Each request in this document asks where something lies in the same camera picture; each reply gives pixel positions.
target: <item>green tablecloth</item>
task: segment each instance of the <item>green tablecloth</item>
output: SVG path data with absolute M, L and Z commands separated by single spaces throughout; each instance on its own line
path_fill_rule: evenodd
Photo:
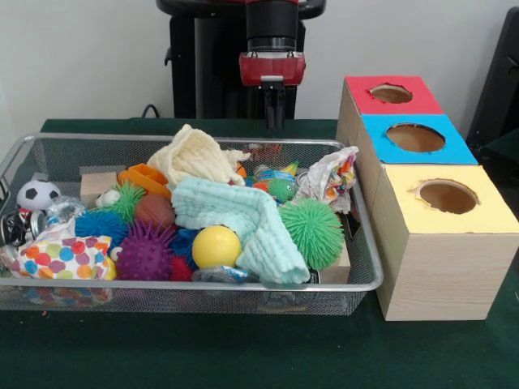
M 261 136 L 262 122 L 191 121 Z M 47 132 L 172 134 L 183 121 L 47 121 Z M 334 121 L 282 137 L 333 138 Z M 485 322 L 386 323 L 368 293 L 351 317 L 0 312 L 1 388 L 519 387 L 519 277 Z

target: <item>spiky ball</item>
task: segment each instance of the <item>spiky ball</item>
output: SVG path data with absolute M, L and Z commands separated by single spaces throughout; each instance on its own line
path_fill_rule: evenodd
M 187 265 L 184 257 L 173 255 L 171 258 L 171 280 L 189 282 L 193 276 L 193 271 Z
M 75 220 L 77 237 L 111 237 L 110 250 L 119 246 L 128 234 L 128 227 L 115 212 L 86 211 Z
M 286 229 L 311 269 L 322 270 L 337 261 L 344 233 L 332 209 L 314 199 L 279 208 Z
M 135 207 L 146 194 L 146 190 L 129 181 L 117 185 L 115 189 L 121 198 L 111 207 L 103 208 L 103 211 L 117 212 L 126 223 L 131 223 L 135 219 Z
M 169 248 L 178 257 L 183 257 L 187 261 L 187 266 L 192 271 L 197 271 L 195 260 L 193 259 L 193 241 L 201 229 L 179 229 L 175 234 Z
M 119 280 L 167 281 L 171 277 L 169 244 L 174 231 L 154 229 L 137 220 L 121 244 L 115 263 Z

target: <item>black cable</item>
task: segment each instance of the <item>black cable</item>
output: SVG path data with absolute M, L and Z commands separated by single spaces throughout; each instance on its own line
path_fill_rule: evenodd
M 149 110 L 152 110 L 153 113 L 155 114 L 155 118 L 159 118 L 161 115 L 159 114 L 159 110 L 157 109 L 157 107 L 153 104 L 148 104 L 146 105 L 146 108 L 144 108 L 144 111 L 143 111 L 143 114 L 141 115 L 142 118 L 145 118 L 146 115 L 148 114 L 148 111 Z

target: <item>green toy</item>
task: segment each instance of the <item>green toy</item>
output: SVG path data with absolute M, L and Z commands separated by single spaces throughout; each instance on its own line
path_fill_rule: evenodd
M 278 203 L 284 204 L 294 198 L 298 188 L 291 181 L 273 178 L 268 181 L 267 190 Z
M 125 223 L 131 223 L 135 219 L 135 207 L 146 194 L 146 190 L 129 181 L 123 182 L 122 185 L 117 184 L 115 189 L 121 198 L 114 205 L 102 210 L 117 212 Z
M 337 261 L 344 233 L 332 209 L 314 199 L 287 203 L 281 219 L 310 269 L 322 270 Z

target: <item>metal basket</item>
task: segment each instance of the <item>metal basket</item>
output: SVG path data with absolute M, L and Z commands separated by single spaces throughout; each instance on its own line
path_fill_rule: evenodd
M 0 216 L 15 209 L 20 187 L 46 178 L 65 195 L 79 196 L 82 173 L 137 165 L 171 141 L 161 136 L 37 134 L 20 139 L 0 165 Z M 218 139 L 223 149 L 257 152 L 245 163 L 309 168 L 343 147 L 335 141 Z M 351 272 L 348 284 L 217 284 L 148 281 L 0 278 L 0 310 L 182 312 L 235 314 L 352 314 L 367 291 L 382 283 L 379 255 L 359 185 L 353 190 L 360 225 L 344 219 Z

